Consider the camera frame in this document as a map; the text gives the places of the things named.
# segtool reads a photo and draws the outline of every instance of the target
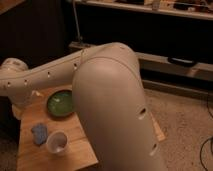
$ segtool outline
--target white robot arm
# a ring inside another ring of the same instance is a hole
[[[135,53],[121,43],[96,46],[32,70],[6,60],[0,95],[24,107],[32,90],[72,83],[73,102],[103,171],[165,171],[145,103]]]

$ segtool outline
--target plate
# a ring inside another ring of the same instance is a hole
[[[66,117],[74,112],[72,91],[60,90],[47,100],[47,110],[54,117]]]

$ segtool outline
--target wooden table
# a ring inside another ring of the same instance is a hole
[[[22,115],[17,171],[73,171],[97,163],[93,150],[84,134],[76,114],[60,120],[52,120],[46,112],[47,97],[62,88],[41,91]],[[33,143],[31,128],[37,123],[44,123],[48,134],[55,130],[63,130],[68,135],[68,149],[64,156],[51,155],[45,144],[40,147]]]

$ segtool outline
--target speckled floor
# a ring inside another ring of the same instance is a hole
[[[213,136],[213,119],[206,101],[145,90],[148,105],[166,134],[161,142],[169,171],[202,171],[199,150],[202,142]],[[16,168],[17,145],[0,132],[0,171]],[[208,171],[213,171],[213,156],[206,144],[203,159]]]

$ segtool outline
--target blue sponge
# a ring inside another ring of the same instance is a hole
[[[34,143],[38,146],[42,145],[47,140],[47,127],[42,123],[38,123],[31,129],[34,135]]]

